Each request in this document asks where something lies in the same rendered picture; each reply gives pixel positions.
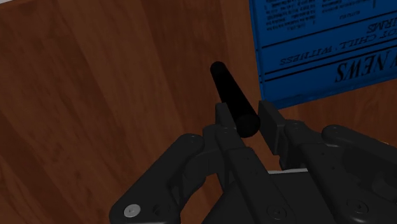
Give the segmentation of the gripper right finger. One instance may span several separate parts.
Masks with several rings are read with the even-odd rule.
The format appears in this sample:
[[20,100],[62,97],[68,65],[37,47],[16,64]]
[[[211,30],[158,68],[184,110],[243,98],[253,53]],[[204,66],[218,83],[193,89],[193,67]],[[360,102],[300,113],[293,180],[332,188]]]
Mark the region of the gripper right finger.
[[260,101],[260,132],[282,169],[306,167],[337,224],[397,224],[397,148],[341,125],[321,132]]

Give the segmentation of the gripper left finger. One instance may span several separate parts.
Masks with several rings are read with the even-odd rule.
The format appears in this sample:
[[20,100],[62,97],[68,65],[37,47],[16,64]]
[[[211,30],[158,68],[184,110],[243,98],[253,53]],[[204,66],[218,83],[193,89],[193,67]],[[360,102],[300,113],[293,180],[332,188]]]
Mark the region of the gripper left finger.
[[203,224],[296,224],[296,215],[225,103],[202,135],[183,134],[115,202],[110,224],[182,224],[190,197],[216,174],[223,194]]

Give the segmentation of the black cylindrical marker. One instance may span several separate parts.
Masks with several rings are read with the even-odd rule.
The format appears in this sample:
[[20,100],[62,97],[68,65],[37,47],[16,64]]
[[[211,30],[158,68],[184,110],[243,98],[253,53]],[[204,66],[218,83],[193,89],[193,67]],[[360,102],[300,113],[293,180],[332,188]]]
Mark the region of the black cylindrical marker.
[[260,118],[223,62],[216,61],[210,72],[218,95],[226,103],[240,137],[254,136],[260,129]]

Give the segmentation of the blue newspaper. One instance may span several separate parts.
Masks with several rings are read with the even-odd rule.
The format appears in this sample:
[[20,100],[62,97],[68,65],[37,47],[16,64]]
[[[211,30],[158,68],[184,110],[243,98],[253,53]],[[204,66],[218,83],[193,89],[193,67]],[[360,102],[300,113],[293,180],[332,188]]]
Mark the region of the blue newspaper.
[[397,0],[249,0],[260,92],[277,108],[397,78]]

